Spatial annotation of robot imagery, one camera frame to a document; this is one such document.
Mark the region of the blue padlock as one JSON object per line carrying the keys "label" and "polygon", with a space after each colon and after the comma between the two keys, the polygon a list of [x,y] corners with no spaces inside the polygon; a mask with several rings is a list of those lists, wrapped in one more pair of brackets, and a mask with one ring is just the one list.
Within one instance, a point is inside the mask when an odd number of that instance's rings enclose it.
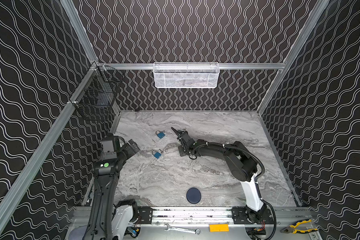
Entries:
{"label": "blue padlock", "polygon": [[156,135],[159,139],[162,139],[166,136],[165,131],[156,131]]}
{"label": "blue padlock", "polygon": [[160,152],[157,152],[157,151],[152,151],[152,155],[156,158],[156,159],[159,159],[162,154]]}

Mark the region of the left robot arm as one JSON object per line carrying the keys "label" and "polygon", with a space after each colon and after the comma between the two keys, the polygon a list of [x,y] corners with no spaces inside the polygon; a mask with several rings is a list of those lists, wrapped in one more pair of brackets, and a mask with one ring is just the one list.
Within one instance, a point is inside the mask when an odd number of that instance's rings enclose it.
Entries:
{"label": "left robot arm", "polygon": [[107,134],[101,141],[102,155],[92,174],[94,198],[84,240],[121,240],[129,225],[138,220],[135,200],[114,204],[120,173],[130,158],[140,151],[135,141]]}

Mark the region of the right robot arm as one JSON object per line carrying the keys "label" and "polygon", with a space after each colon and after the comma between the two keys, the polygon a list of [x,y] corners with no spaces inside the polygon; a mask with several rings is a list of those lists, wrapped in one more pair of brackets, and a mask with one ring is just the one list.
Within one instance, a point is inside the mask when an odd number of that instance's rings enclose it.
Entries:
{"label": "right robot arm", "polygon": [[191,159],[212,157],[224,160],[234,178],[240,181],[245,197],[247,218],[251,223],[262,223],[268,204],[262,198],[258,179],[265,173],[264,164],[239,141],[219,144],[194,140],[187,131],[171,128],[181,144],[179,153]]}

